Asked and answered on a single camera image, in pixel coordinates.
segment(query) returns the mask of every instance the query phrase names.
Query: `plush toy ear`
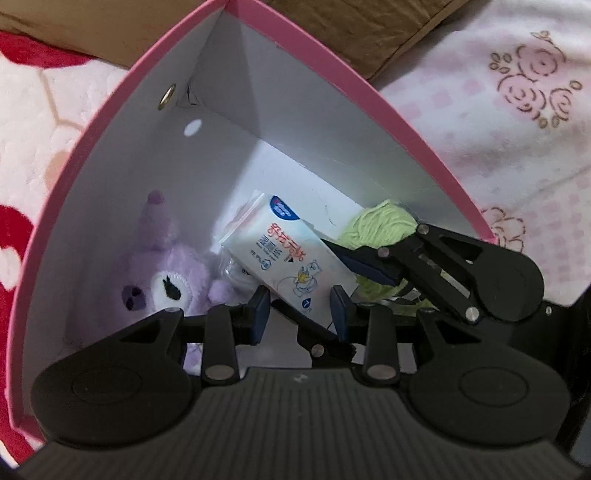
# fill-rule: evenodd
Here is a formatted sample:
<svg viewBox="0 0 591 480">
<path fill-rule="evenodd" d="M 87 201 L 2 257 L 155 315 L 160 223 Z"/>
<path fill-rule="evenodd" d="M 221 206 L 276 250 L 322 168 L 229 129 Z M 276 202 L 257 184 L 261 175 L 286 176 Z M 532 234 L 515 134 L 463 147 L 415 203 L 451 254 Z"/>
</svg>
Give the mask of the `plush toy ear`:
<svg viewBox="0 0 591 480">
<path fill-rule="evenodd" d="M 177 238 L 177 219 L 168 209 L 162 192 L 151 191 L 138 221 L 138 247 L 144 250 L 166 250 Z"/>
</svg>

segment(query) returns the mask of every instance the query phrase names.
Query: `blanket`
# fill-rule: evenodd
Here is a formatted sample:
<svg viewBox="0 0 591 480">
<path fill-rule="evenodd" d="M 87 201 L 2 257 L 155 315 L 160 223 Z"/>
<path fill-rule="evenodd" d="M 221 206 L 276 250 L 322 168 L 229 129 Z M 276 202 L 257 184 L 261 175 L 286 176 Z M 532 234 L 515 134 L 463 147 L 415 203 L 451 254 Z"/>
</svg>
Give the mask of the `blanket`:
<svg viewBox="0 0 591 480">
<path fill-rule="evenodd" d="M 123 78 L 102 61 L 0 32 L 0 364 L 21 263 L 47 193 L 80 134 Z M 4 390 L 5 371 L 0 369 Z M 0 455 L 10 465 L 38 445 L 13 432 L 0 398 Z"/>
<path fill-rule="evenodd" d="M 591 4 L 473 0 L 375 82 L 545 297 L 591 281 Z"/>
</svg>

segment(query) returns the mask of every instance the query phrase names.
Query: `tissue package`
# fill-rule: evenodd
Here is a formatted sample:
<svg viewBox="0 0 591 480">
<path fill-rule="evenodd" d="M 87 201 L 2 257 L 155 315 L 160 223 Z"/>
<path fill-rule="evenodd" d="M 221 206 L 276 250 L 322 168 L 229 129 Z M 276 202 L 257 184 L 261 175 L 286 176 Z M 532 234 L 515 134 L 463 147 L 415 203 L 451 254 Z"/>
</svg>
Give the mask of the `tissue package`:
<svg viewBox="0 0 591 480">
<path fill-rule="evenodd" d="M 330 289 L 357 282 L 322 240 L 274 195 L 256 192 L 220 243 L 252 275 L 308 318 L 328 327 Z"/>
</svg>

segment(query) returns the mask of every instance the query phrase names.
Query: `metal grommet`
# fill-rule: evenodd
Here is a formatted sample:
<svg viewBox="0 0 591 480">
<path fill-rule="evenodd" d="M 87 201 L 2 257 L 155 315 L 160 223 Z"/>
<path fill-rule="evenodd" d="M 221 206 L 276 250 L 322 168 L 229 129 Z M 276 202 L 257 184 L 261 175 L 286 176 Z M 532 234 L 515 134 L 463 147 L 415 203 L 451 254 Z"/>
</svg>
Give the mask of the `metal grommet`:
<svg viewBox="0 0 591 480">
<path fill-rule="evenodd" d="M 396 377 L 396 369 L 390 365 L 372 365 L 368 368 L 368 375 L 374 380 L 391 380 Z"/>
<path fill-rule="evenodd" d="M 227 380 L 234 374 L 234 369 L 229 365 L 217 364 L 205 369 L 205 376 L 210 380 Z"/>
<path fill-rule="evenodd" d="M 390 249 L 388 247 L 379 247 L 378 248 L 378 257 L 388 258 L 389 256 L 390 256 Z"/>
<path fill-rule="evenodd" d="M 475 323 L 480 316 L 480 311 L 476 307 L 468 307 L 466 309 L 466 320 L 470 323 Z"/>
<path fill-rule="evenodd" d="M 310 353 L 314 358 L 320 358 L 322 355 L 324 355 L 324 346 L 317 343 L 310 349 Z"/>
<path fill-rule="evenodd" d="M 175 91 L 176 87 L 177 87 L 176 83 L 173 83 L 170 87 L 168 87 L 168 90 L 166 90 L 166 93 L 160 99 L 160 103 L 158 104 L 158 110 L 162 110 L 166 106 L 166 104 L 170 101 L 170 99 L 174 95 L 174 91 Z"/>
</svg>

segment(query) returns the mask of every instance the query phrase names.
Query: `purple plush toy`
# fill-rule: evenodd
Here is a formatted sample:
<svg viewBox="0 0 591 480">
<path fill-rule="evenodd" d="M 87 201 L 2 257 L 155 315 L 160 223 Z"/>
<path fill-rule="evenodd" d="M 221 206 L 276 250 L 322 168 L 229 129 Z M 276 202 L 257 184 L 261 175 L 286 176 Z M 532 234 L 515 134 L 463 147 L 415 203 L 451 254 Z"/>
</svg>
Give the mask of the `purple plush toy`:
<svg viewBox="0 0 591 480">
<path fill-rule="evenodd" d="M 96 325 L 86 325 L 84 344 L 168 307 L 181 308 L 186 316 L 203 315 L 212 305 L 233 300 L 231 285 L 214 280 L 208 262 L 178 234 L 162 193 L 154 190 L 141 213 L 135 245 L 108 282 L 110 313 Z M 197 345 L 189 345 L 185 369 L 198 369 L 200 361 Z"/>
</svg>

